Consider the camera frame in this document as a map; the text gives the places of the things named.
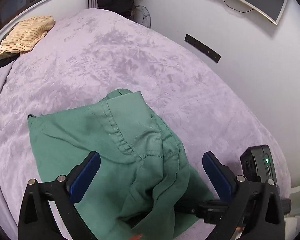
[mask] striped cloth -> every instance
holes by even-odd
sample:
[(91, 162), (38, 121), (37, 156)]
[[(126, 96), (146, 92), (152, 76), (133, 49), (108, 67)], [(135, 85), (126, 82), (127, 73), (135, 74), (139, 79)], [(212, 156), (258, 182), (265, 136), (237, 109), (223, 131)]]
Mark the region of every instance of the striped cloth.
[(0, 44), (0, 60), (12, 53), (24, 54), (31, 51), (54, 26), (52, 16), (36, 16), (19, 22)]

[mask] orange tag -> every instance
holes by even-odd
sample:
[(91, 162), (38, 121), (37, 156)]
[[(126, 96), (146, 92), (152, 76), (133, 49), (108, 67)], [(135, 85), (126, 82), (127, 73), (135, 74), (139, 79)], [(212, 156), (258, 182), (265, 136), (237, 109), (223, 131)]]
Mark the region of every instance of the orange tag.
[(137, 235), (137, 236), (131, 237), (129, 240), (140, 240), (141, 237), (142, 237), (142, 235)]

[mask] metal screw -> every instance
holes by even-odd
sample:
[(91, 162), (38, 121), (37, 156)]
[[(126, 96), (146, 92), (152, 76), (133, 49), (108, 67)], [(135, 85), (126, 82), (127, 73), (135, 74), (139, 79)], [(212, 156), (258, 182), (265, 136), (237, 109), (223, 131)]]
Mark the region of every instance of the metal screw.
[(274, 185), (274, 180), (273, 179), (268, 179), (268, 183), (272, 186), (272, 185)]
[(60, 176), (57, 178), (57, 180), (58, 180), (59, 182), (64, 182), (64, 181), (66, 180), (66, 176), (65, 176), (65, 175), (60, 175)]
[(35, 179), (30, 179), (29, 181), (28, 181), (28, 184), (29, 185), (33, 185), (35, 183)]
[(237, 181), (244, 182), (246, 178), (242, 175), (237, 176)]

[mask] bed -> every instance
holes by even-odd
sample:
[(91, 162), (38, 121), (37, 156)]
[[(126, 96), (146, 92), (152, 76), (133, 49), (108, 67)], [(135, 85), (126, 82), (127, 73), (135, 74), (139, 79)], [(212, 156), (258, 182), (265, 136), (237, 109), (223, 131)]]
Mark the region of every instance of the bed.
[[(289, 196), (290, 174), (278, 143), (204, 62), (118, 14), (87, 9), (57, 22), (31, 52), (0, 69), (0, 225), (10, 239), (17, 239), (28, 180), (41, 181), (27, 115), (96, 103), (118, 88), (142, 92), (183, 141), (189, 163), (215, 196), (202, 154), (212, 151), (242, 174), (240, 155), (261, 144), (272, 151), (281, 197)], [(198, 221), (177, 239), (205, 239), (212, 229)]]

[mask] cable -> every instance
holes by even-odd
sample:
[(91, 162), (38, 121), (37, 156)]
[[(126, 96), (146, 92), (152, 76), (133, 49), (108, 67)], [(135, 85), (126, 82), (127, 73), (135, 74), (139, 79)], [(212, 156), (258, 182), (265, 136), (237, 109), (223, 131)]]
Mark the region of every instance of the cable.
[[(241, 12), (241, 11), (238, 11), (237, 9), (234, 9), (234, 8), (232, 8), (232, 7), (230, 7), (229, 5), (227, 5), (229, 8), (231, 8), (232, 10), (235, 10), (235, 11), (237, 11), (237, 12)], [(251, 10), (249, 10), (249, 11), (246, 11), (246, 12), (241, 12), (241, 13), (247, 13), (247, 12), (251, 12), (253, 10), (253, 8), (251, 9)]]

